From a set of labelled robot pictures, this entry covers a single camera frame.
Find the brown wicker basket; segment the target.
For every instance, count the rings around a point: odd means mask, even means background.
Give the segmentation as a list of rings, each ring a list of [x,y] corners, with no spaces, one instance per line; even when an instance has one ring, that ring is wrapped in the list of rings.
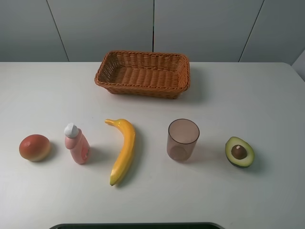
[[[190,63],[178,53],[110,51],[94,81],[112,94],[176,99],[190,87]]]

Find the yellow banana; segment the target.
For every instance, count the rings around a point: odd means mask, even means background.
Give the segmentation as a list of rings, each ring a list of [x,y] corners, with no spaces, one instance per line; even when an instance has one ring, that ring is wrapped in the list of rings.
[[[136,132],[133,125],[126,119],[106,119],[105,123],[116,127],[124,138],[123,146],[112,167],[110,175],[110,185],[114,186],[124,179],[133,161]]]

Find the translucent brown plastic cup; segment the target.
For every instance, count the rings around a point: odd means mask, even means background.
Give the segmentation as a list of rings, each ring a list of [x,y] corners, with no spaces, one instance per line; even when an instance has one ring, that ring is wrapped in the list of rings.
[[[199,127],[193,121],[184,118],[172,121],[168,127],[168,156],[178,162],[188,160],[199,136]]]

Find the pink bottle white cap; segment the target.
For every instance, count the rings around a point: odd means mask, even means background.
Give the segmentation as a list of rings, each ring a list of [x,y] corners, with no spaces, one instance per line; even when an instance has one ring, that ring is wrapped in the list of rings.
[[[69,123],[64,129],[65,147],[70,151],[73,160],[77,164],[85,164],[90,156],[90,145],[74,123]]]

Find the halved avocado with pit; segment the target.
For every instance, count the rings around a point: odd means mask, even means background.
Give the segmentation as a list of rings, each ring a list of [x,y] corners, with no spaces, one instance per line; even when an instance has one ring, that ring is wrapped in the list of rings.
[[[244,140],[232,136],[225,144],[225,155],[228,161],[241,168],[249,167],[255,158],[252,147]]]

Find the red-orange round fruit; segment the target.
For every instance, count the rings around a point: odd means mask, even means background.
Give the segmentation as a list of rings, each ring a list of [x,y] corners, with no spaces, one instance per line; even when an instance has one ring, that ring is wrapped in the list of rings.
[[[19,146],[21,157],[31,162],[44,160],[51,151],[49,139],[43,135],[33,134],[24,138]]]

